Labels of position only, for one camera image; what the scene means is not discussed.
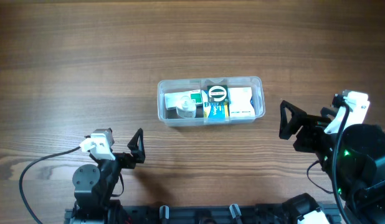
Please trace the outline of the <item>white medicine box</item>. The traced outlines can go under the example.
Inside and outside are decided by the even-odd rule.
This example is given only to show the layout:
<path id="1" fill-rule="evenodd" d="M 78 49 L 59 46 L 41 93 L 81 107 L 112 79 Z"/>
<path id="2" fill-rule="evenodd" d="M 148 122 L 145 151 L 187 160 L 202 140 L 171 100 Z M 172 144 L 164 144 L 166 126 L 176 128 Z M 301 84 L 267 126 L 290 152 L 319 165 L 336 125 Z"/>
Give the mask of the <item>white medicine box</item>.
<path id="1" fill-rule="evenodd" d="M 254 116 L 255 110 L 251 99 L 251 87 L 229 88 L 229 116 L 231 118 Z"/>

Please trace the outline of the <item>white green long box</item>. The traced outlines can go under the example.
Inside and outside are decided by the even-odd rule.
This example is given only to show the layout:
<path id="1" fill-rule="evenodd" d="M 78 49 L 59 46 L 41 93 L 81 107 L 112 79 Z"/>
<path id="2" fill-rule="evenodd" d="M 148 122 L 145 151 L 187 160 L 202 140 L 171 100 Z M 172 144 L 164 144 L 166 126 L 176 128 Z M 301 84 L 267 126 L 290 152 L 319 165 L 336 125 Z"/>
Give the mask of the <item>white green long box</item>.
<path id="1" fill-rule="evenodd" d="M 184 96 L 188 96 L 196 106 L 202 105 L 201 90 L 190 90 L 174 93 L 165 93 L 165 106 L 167 110 L 173 110 L 176 108 L 176 103 Z"/>

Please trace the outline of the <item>white Calamol lotion bottle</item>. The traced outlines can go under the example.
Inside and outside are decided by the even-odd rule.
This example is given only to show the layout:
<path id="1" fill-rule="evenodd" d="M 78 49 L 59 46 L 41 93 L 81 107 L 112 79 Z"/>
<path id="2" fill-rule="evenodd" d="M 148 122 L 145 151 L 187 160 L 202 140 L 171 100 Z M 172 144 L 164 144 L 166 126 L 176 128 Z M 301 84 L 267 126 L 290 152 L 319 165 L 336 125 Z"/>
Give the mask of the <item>white Calamol lotion bottle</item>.
<path id="1" fill-rule="evenodd" d="M 176 103 L 176 112 L 180 118 L 195 118 L 196 104 L 188 96 L 183 96 Z"/>

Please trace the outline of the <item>blue Vicks VapoDrops box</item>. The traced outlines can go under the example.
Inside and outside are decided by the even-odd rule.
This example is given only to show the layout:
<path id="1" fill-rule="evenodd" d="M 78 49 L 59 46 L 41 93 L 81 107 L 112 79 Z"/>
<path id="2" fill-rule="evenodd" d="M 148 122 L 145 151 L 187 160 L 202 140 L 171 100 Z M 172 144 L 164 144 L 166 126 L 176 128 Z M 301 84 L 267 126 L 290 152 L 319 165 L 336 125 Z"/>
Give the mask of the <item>blue Vicks VapoDrops box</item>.
<path id="1" fill-rule="evenodd" d="M 210 103 L 206 90 L 202 90 L 201 95 L 204 118 L 224 119 L 229 117 L 228 105 L 222 103 Z"/>

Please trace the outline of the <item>clear plastic container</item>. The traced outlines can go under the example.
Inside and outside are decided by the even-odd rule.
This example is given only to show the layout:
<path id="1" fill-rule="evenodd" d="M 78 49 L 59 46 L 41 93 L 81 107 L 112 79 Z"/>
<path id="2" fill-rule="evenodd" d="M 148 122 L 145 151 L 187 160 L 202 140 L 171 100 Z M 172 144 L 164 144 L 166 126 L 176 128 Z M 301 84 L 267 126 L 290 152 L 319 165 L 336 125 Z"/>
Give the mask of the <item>clear plastic container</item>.
<path id="1" fill-rule="evenodd" d="M 259 77 L 193 78 L 158 83 L 158 118 L 167 126 L 251 123 L 265 114 Z"/>

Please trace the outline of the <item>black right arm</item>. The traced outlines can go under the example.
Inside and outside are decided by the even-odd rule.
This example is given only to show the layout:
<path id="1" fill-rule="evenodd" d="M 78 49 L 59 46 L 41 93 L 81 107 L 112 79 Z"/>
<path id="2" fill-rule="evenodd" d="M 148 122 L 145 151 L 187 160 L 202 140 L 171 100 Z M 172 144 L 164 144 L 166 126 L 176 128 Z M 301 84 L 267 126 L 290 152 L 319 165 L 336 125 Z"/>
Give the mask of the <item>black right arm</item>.
<path id="1" fill-rule="evenodd" d="M 377 125 L 353 124 L 340 137 L 329 134 L 336 112 L 323 108 L 309 115 L 287 101 L 280 104 L 282 139 L 296 136 L 298 152 L 314 153 L 345 201 L 351 223 L 385 223 L 385 133 Z"/>

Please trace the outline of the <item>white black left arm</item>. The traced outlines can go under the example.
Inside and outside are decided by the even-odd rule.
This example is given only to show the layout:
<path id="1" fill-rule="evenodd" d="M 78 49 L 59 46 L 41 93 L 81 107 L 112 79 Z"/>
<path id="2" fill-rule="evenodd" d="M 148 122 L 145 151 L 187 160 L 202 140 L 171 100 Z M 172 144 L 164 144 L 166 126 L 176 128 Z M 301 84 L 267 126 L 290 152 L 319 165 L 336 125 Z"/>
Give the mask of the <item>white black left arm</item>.
<path id="1" fill-rule="evenodd" d="M 113 152 L 112 129 L 96 129 L 80 143 L 83 152 L 96 162 L 79 167 L 73 174 L 75 203 L 65 212 L 65 223 L 132 223 L 129 214 L 117 199 L 114 188 L 124 186 L 121 171 L 134 169 L 145 161 L 143 130 L 140 128 L 127 144 L 129 153 Z"/>

